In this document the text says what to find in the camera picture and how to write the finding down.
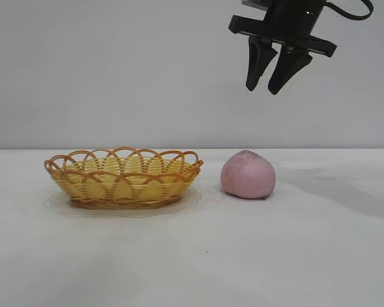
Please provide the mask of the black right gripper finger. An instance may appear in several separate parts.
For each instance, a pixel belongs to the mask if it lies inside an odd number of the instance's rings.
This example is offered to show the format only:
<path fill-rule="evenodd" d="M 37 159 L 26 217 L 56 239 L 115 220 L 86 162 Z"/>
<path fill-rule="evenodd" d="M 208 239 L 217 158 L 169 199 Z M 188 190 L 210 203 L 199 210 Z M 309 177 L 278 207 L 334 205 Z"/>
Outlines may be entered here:
<path fill-rule="evenodd" d="M 276 95 L 295 74 L 309 65 L 312 59 L 313 57 L 306 51 L 282 47 L 268 82 L 268 90 Z"/>
<path fill-rule="evenodd" d="M 255 36 L 248 38 L 246 87 L 249 91 L 256 88 L 259 79 L 276 55 L 277 51 L 273 48 L 272 41 Z"/>

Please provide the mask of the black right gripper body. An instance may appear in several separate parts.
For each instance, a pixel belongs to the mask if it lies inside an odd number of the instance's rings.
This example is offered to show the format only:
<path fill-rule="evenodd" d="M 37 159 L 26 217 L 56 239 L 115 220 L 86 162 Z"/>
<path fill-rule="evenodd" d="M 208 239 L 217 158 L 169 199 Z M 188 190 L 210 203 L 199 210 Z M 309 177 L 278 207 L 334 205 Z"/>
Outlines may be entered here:
<path fill-rule="evenodd" d="M 228 28 L 234 34 L 261 38 L 330 58 L 337 46 L 311 35 L 325 3 L 316 0 L 243 1 L 243 5 L 264 10 L 264 18 L 257 20 L 234 15 Z"/>

